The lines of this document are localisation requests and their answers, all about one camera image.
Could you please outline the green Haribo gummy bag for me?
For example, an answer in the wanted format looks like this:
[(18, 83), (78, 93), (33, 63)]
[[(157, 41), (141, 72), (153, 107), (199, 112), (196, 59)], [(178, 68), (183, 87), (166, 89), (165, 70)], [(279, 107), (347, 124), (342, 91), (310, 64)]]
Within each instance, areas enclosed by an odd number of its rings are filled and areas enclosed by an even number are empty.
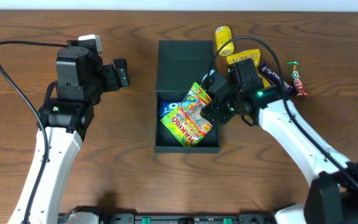
[(195, 147), (213, 128), (201, 116), (201, 110), (211, 101), (205, 90), (194, 82), (179, 105), (160, 121), (182, 146)]

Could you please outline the black gift box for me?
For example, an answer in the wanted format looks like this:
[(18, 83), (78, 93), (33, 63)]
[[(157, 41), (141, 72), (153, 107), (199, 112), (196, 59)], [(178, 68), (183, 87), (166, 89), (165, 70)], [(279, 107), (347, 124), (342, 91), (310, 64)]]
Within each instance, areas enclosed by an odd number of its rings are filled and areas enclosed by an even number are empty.
[[(158, 43), (158, 69), (156, 84), (157, 109), (162, 102), (184, 99), (194, 82), (201, 83), (214, 55), (211, 40), (161, 40)], [(221, 150), (220, 125), (213, 126), (195, 147), (183, 147), (156, 115), (156, 153), (205, 153)]]

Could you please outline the blue Oreo cookie pack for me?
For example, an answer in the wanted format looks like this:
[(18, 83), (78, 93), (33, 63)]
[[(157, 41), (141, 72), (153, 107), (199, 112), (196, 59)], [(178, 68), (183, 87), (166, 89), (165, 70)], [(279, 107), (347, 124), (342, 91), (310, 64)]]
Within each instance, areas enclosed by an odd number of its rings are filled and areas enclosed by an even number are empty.
[(180, 101), (161, 101), (160, 109), (158, 111), (158, 115), (160, 117), (164, 117), (169, 114), (172, 110), (174, 110), (177, 106), (180, 106)]

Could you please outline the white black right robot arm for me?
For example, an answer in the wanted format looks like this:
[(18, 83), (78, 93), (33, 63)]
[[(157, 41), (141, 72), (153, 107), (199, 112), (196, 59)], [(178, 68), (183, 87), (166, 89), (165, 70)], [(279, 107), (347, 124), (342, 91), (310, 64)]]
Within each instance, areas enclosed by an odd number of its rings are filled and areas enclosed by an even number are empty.
[(201, 115), (226, 124), (250, 116), (273, 136), (303, 173), (309, 192), (304, 204), (277, 210), (275, 223), (358, 223), (358, 162), (332, 148), (297, 112), (280, 85), (264, 87), (254, 63), (228, 66), (229, 78), (210, 70), (201, 85), (212, 101)]

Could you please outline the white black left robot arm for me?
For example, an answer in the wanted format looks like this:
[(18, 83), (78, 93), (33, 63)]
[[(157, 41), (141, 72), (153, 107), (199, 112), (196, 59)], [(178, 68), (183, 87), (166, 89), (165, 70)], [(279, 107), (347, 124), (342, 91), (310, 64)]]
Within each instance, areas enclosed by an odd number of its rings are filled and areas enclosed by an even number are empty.
[(129, 85), (127, 62), (103, 64), (98, 35), (69, 40), (57, 53), (57, 80), (49, 84), (35, 154), (9, 223), (57, 223), (67, 179), (101, 95)]

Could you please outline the dark blue Dairy Milk bar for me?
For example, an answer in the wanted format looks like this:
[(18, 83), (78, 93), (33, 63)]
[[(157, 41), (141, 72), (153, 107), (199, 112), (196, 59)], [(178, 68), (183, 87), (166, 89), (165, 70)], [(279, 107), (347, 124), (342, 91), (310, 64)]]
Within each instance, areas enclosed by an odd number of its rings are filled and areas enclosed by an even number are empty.
[[(265, 62), (261, 63), (258, 66), (258, 70), (265, 78), (269, 79), (272, 83), (276, 85), (281, 85), (280, 76), (276, 72), (274, 72), (271, 68), (269, 68)], [(289, 83), (287, 83), (286, 81), (283, 82), (283, 86), (286, 94), (288, 95), (291, 95), (295, 91), (295, 88)]]

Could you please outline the yellow sunflower seed bag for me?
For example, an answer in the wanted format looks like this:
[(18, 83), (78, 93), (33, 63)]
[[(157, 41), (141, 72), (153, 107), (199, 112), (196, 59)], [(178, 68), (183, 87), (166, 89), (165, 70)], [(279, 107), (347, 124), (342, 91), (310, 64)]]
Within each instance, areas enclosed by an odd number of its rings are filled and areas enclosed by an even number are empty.
[(226, 57), (229, 77), (233, 87), (250, 84), (257, 90), (270, 87), (271, 84), (258, 72), (260, 50), (251, 49)]

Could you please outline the yellow can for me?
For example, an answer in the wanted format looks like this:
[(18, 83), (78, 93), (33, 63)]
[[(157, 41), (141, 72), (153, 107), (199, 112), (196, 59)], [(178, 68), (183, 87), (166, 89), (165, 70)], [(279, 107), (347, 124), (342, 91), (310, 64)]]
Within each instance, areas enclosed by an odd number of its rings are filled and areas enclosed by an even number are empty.
[(232, 39), (232, 32), (228, 26), (220, 26), (215, 31), (215, 41), (216, 48), (220, 50), (219, 54), (221, 56), (229, 56), (234, 52), (234, 44), (232, 42), (228, 43), (223, 47), (223, 45)]

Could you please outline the red green KitKat bar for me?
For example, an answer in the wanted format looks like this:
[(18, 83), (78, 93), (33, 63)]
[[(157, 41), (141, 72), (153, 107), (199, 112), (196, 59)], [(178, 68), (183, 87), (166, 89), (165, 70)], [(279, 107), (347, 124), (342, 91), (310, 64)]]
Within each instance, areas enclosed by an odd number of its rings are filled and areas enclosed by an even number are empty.
[(287, 69), (289, 70), (293, 81), (293, 86), (295, 87), (296, 97), (308, 97), (308, 94), (303, 87), (298, 65), (298, 61), (291, 61), (286, 63)]

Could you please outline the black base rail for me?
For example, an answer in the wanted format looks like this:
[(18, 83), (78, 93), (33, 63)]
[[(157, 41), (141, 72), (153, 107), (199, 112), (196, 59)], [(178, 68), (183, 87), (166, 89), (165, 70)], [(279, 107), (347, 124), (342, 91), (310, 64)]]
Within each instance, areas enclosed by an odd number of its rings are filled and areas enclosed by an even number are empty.
[(138, 213), (135, 210), (107, 211), (95, 206), (77, 206), (70, 213), (60, 213), (58, 223), (99, 224), (274, 224), (269, 212), (223, 213)]

